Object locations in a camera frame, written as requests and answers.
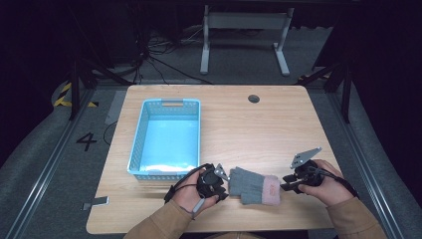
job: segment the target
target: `person's arm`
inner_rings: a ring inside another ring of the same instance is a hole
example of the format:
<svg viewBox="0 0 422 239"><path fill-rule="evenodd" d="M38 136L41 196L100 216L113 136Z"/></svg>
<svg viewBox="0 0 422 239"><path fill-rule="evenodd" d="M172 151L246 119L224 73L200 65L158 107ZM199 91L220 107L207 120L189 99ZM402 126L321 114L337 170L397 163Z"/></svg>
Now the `person's arm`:
<svg viewBox="0 0 422 239"><path fill-rule="evenodd" d="M336 176L342 174L327 161L316 159L318 167L330 171ZM338 237L341 239L387 238L376 218L367 207L333 178L325 177L318 187L300 185L299 190L318 198L327 206Z"/></svg>
<svg viewBox="0 0 422 239"><path fill-rule="evenodd" d="M182 182L168 203L130 229L124 238L179 238L189 226L193 217L215 205L218 200L218 196L209 197L205 199L204 204L195 215L191 213L195 205L201 200L196 190L196 182L200 172L202 171L193 173Z"/></svg>

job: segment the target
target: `blue plastic basket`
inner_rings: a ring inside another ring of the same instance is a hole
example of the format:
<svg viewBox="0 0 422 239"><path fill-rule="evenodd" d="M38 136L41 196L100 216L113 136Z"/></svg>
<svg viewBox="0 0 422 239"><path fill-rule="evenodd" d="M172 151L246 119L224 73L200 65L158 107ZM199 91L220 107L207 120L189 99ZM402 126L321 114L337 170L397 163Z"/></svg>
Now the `blue plastic basket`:
<svg viewBox="0 0 422 239"><path fill-rule="evenodd" d="M182 178L199 166L200 132L198 100L145 100L127 171L138 180Z"/></svg>

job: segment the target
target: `wooden table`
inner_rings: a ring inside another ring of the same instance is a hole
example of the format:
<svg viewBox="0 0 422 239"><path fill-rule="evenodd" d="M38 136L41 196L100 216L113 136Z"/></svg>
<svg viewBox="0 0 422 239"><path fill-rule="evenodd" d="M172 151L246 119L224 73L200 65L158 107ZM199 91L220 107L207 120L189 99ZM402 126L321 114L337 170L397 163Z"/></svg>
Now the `wooden table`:
<svg viewBox="0 0 422 239"><path fill-rule="evenodd" d="M248 101L256 95L256 104ZM93 207L92 234L125 233L164 203L174 182L137 181L126 171L141 105L148 98L201 101L201 164L240 166L279 178L291 174L298 152L322 147L316 157L338 168L316 111L303 87L294 86L133 86L115 129L96 197L109 205ZM242 205L228 197L192 221L188 232L302 230L330 228L325 206L304 194L282 189L280 206Z"/></svg>

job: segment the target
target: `white metal stand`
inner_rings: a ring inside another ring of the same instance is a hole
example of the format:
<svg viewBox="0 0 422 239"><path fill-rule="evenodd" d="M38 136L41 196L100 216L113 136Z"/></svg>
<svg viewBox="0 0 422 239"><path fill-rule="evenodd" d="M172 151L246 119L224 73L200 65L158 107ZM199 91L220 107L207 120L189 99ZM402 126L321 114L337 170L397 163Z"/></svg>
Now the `white metal stand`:
<svg viewBox="0 0 422 239"><path fill-rule="evenodd" d="M290 74L283 46L288 35L289 26L292 21L294 8L289 8L287 13L222 13L209 12L205 6L204 12L204 48L202 50L201 74L208 74L208 63L210 57L209 29L275 29L281 30L282 35L279 43L274 43L274 50L279 61L283 76Z"/></svg>

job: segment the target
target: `person's left hand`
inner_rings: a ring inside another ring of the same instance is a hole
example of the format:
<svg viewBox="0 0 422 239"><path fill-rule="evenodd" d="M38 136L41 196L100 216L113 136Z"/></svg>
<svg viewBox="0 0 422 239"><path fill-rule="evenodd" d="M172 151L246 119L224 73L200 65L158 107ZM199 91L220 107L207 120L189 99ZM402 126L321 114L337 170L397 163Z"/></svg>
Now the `person's left hand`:
<svg viewBox="0 0 422 239"><path fill-rule="evenodd" d="M196 190L196 184L198 181L199 173L204 172L204 169L196 171L186 180L184 180L178 188L176 188L176 193L173 196L173 200L186 211L192 212L196 204L201 200L198 190ZM199 210L194 215L198 216L203 210L214 206L218 201L218 195L208 197L205 199L204 204L199 208Z"/></svg>

